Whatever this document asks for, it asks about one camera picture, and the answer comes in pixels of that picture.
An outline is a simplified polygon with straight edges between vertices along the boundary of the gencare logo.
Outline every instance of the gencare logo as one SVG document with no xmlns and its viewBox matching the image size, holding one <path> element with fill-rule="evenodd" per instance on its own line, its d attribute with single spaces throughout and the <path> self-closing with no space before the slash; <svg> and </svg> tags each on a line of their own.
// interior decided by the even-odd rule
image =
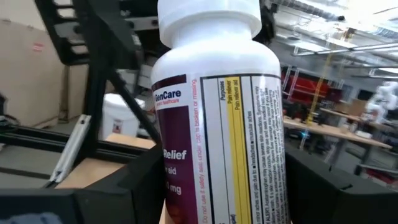
<svg viewBox="0 0 398 224">
<path fill-rule="evenodd" d="M 164 91 L 161 94 L 155 94 L 155 102 L 157 106 L 167 105 L 170 103 L 178 103 L 180 100 L 178 98 L 181 97 L 181 91 Z"/>
</svg>

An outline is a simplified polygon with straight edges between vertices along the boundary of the medicine bottle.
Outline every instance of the medicine bottle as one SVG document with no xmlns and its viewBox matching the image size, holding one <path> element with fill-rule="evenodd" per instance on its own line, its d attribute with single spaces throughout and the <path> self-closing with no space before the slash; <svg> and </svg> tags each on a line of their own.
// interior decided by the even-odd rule
<svg viewBox="0 0 398 224">
<path fill-rule="evenodd" d="M 152 69 L 175 224 L 288 224 L 280 65 L 258 0 L 159 0 Z"/>
</svg>

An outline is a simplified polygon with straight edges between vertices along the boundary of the bottle label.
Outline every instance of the bottle label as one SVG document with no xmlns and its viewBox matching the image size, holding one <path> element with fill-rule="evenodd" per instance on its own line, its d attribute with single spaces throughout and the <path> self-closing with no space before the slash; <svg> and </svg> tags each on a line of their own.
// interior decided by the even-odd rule
<svg viewBox="0 0 398 224">
<path fill-rule="evenodd" d="M 280 77 L 178 75 L 152 86 L 175 224 L 288 224 Z"/>
</svg>

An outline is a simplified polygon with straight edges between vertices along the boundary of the table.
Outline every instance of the table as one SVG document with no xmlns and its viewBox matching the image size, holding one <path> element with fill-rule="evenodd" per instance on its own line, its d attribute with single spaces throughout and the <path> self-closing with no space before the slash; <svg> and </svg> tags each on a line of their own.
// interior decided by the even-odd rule
<svg viewBox="0 0 398 224">
<path fill-rule="evenodd" d="M 155 145 L 154 142 L 150 140 L 123 136 L 120 134 L 112 134 L 106 140 L 146 149 L 150 149 Z M 97 159 L 85 159 L 69 174 L 69 176 L 62 183 L 58 184 L 57 188 L 62 189 L 87 187 L 97 180 L 112 174 L 113 172 L 122 168 L 122 166 L 124 166 L 124 164 L 101 161 Z M 165 212 L 165 208 L 163 207 L 159 224 L 165 223 L 172 224 L 167 212 Z"/>
<path fill-rule="evenodd" d="M 340 116 L 342 118 L 346 118 L 346 119 L 350 119 L 352 121 L 356 121 L 356 122 L 361 122 L 361 118 L 359 116 L 353 116 L 353 115 L 348 115 L 348 114 L 343 114 L 343 113 L 339 113 L 337 111 L 332 111 L 332 110 L 327 110 L 324 108 L 321 108 L 321 111 L 326 112 L 326 113 L 330 113 L 336 116 Z M 385 130 L 385 131 L 394 131 L 394 128 L 387 126 L 387 125 L 383 125 L 383 124 L 376 124 L 374 122 L 370 122 L 369 123 L 370 126 L 376 128 L 373 133 L 372 136 L 377 136 L 377 134 L 379 133 L 379 130 Z M 365 154 L 364 156 L 361 158 L 361 165 L 365 165 L 368 163 L 368 161 L 370 160 L 371 154 L 372 152 L 376 150 L 376 148 L 370 147 L 370 149 L 365 149 Z M 359 173 L 361 172 L 361 169 L 358 167 L 355 171 L 356 175 L 359 175 Z"/>
<path fill-rule="evenodd" d="M 311 133 L 322 134 L 322 135 L 327 135 L 327 136 L 338 138 L 339 142 L 338 142 L 338 145 L 336 145 L 336 150 L 330 156 L 329 164 L 331 164 L 331 165 L 336 164 L 336 161 L 338 160 L 338 158 L 340 157 L 340 154 L 345 149 L 348 141 L 361 142 L 361 143 L 369 144 L 374 147 L 383 147 L 383 148 L 387 148 L 387 149 L 392 148 L 391 146 L 384 144 L 382 142 L 379 142 L 379 141 L 376 141 L 373 139 L 362 138 L 362 137 L 359 137 L 356 134 L 353 134 L 351 132 L 342 133 L 340 128 L 325 125 L 325 124 L 320 126 L 317 123 L 313 123 L 312 125 L 307 126 L 306 124 L 301 123 L 299 119 L 290 119 L 288 117 L 284 117 L 284 127 L 308 130 L 308 132 L 311 132 Z M 365 162 L 366 159 L 367 159 L 367 157 L 364 156 L 362 159 L 363 161 L 361 161 L 361 163 Z"/>
<path fill-rule="evenodd" d="M 354 115 L 349 115 L 349 114 L 344 114 L 344 113 L 340 113 L 337 111 L 332 111 L 332 110 L 328 110 L 328 109 L 324 109 L 324 108 L 320 108 L 320 111 L 326 112 L 326 113 L 330 113 L 332 115 L 336 115 L 342 118 L 346 118 L 355 122 L 362 122 L 361 118 L 359 116 L 354 116 Z M 377 124 L 375 122 L 370 122 L 369 123 L 370 126 L 377 128 L 377 129 L 385 129 L 385 130 L 392 130 L 392 127 L 390 126 L 386 126 L 383 124 Z"/>
</svg>

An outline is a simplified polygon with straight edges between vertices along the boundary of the white robot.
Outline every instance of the white robot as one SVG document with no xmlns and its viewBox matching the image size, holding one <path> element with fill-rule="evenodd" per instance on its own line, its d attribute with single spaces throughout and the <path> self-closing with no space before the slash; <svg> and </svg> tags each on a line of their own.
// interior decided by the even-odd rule
<svg viewBox="0 0 398 224">
<path fill-rule="evenodd" d="M 397 108 L 396 89 L 398 89 L 398 82 L 384 82 L 382 86 L 377 87 L 376 93 L 366 103 L 361 119 L 377 124 L 385 122 L 384 117 L 387 112 Z"/>
</svg>

